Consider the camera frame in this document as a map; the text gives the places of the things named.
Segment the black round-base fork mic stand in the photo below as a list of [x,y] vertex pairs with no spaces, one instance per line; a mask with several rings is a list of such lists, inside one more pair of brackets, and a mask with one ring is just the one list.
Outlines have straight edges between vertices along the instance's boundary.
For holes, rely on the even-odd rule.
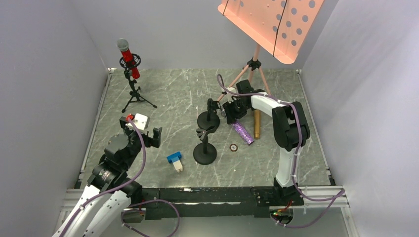
[[217,151],[214,145],[209,143],[208,135],[216,131],[215,126],[207,129],[198,128],[196,133],[201,143],[193,150],[194,160],[201,165],[209,165],[213,163],[217,157]]

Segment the purple glitter microphone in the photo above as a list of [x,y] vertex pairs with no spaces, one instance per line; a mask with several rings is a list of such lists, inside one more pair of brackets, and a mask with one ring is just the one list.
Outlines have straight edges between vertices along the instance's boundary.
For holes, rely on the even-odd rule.
[[245,127],[238,120],[231,123],[230,125],[234,128],[234,130],[239,134],[239,136],[247,145],[251,145],[254,143],[253,137],[248,133]]

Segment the red glitter microphone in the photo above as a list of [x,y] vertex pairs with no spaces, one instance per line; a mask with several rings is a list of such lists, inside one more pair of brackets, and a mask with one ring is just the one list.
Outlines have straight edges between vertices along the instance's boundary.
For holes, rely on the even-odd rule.
[[125,62],[124,68],[128,71],[132,72],[133,79],[140,78],[140,73],[137,69],[136,62],[134,59],[134,55],[131,53],[129,49],[129,43],[126,39],[120,38],[117,40],[117,47],[122,54],[123,61]]

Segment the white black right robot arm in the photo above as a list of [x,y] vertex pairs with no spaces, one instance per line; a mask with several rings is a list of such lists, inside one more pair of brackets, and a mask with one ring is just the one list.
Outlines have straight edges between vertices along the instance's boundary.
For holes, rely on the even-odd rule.
[[259,110],[272,118],[273,133],[280,147],[279,168],[275,176],[279,193],[290,196],[298,193],[297,165],[300,150],[310,137],[305,113],[299,102],[286,102],[268,94],[263,89],[253,89],[248,80],[239,82],[234,92],[224,85],[223,78],[217,75],[217,82],[227,95],[233,99],[222,107],[228,124],[237,122],[249,109]]

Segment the black tripod shock mount stand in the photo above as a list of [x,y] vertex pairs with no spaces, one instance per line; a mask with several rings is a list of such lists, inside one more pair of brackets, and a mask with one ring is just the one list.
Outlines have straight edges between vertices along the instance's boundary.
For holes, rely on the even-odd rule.
[[157,108],[157,106],[147,99],[145,99],[143,96],[141,96],[140,91],[141,87],[138,88],[135,87],[135,84],[137,83],[136,79],[133,77],[133,69],[140,65],[141,58],[137,54],[132,54],[133,60],[131,62],[126,62],[124,60],[124,57],[120,58],[119,64],[124,68],[124,76],[128,80],[128,84],[131,88],[131,91],[129,92],[131,98],[125,105],[125,107],[122,109],[122,113],[126,112],[126,109],[129,104],[131,103],[139,103],[139,102],[147,102],[150,105],[152,105],[154,108]]

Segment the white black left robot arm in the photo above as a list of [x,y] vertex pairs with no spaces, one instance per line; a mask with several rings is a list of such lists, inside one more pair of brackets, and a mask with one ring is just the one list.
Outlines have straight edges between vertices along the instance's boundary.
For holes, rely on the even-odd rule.
[[81,197],[55,237],[98,237],[125,208],[142,200],[142,186],[135,180],[139,174],[128,178],[127,172],[140,152],[160,147],[162,128],[154,128],[149,136],[149,120],[142,114],[120,118],[123,132],[110,137]]

